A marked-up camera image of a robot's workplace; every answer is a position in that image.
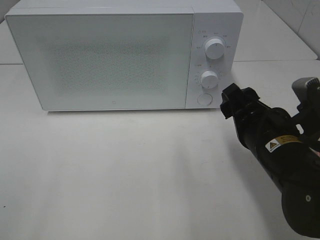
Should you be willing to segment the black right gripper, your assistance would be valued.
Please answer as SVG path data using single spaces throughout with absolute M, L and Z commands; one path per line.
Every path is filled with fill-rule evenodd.
M 299 134 L 297 127 L 288 124 L 290 115 L 286 110 L 265 105 L 251 87 L 240 89 L 232 83 L 222 91 L 221 98 L 224 118 L 233 117 L 237 137 L 249 150 L 278 136 Z

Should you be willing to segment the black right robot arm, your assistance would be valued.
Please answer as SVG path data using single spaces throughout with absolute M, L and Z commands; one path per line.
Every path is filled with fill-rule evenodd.
M 233 118 L 240 143 L 258 160 L 281 192 L 288 225 L 298 234 L 320 236 L 320 86 L 298 94 L 298 113 L 260 101 L 250 87 L 231 84 L 222 91 L 220 109 Z

